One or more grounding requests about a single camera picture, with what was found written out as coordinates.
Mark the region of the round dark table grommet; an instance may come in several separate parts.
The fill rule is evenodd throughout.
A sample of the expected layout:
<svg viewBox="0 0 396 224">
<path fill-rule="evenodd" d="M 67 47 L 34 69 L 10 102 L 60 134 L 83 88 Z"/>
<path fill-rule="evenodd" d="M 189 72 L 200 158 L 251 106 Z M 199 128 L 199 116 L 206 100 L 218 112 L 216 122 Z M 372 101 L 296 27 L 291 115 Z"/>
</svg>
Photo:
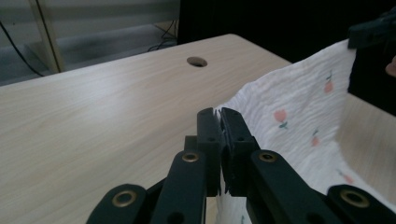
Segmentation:
<svg viewBox="0 0 396 224">
<path fill-rule="evenodd" d="M 207 66 L 207 61 L 205 59 L 203 59 L 201 57 L 195 57 L 195 56 L 189 57 L 187 59 L 187 63 L 194 67 L 206 67 Z"/>
</svg>

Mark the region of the white flower print cloth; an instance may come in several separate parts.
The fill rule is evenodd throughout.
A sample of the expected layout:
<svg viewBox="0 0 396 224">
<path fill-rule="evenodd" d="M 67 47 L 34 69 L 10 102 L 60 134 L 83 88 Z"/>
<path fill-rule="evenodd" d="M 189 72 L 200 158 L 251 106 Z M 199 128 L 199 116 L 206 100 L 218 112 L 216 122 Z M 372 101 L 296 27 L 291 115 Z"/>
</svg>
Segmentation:
<svg viewBox="0 0 396 224">
<path fill-rule="evenodd" d="M 226 106 L 312 189 L 349 184 L 396 213 L 396 117 L 348 93 L 355 58 L 337 42 L 248 83 Z"/>
</svg>

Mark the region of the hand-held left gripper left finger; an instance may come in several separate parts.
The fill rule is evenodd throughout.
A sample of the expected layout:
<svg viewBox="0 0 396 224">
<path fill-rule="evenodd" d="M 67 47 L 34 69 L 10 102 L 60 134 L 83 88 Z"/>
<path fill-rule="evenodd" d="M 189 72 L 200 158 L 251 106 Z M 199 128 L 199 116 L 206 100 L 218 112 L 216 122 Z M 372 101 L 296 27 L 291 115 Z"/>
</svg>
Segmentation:
<svg viewBox="0 0 396 224">
<path fill-rule="evenodd" d="M 205 155 L 207 196 L 220 195 L 221 130 L 218 117 L 212 107 L 197 113 L 197 134 L 185 137 L 184 148 L 199 150 Z"/>
</svg>

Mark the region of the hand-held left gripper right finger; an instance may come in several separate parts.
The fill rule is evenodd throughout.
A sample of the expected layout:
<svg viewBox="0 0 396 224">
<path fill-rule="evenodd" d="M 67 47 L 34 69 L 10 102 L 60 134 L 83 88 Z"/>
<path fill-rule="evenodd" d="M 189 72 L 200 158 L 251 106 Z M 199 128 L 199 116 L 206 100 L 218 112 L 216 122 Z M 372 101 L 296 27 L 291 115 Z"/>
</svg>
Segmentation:
<svg viewBox="0 0 396 224">
<path fill-rule="evenodd" d="M 250 154 L 259 148 L 257 141 L 243 116 L 231 108 L 223 107 L 220 110 L 220 127 L 225 140 L 221 155 L 225 191 L 234 197 L 246 197 L 248 164 Z"/>
</svg>

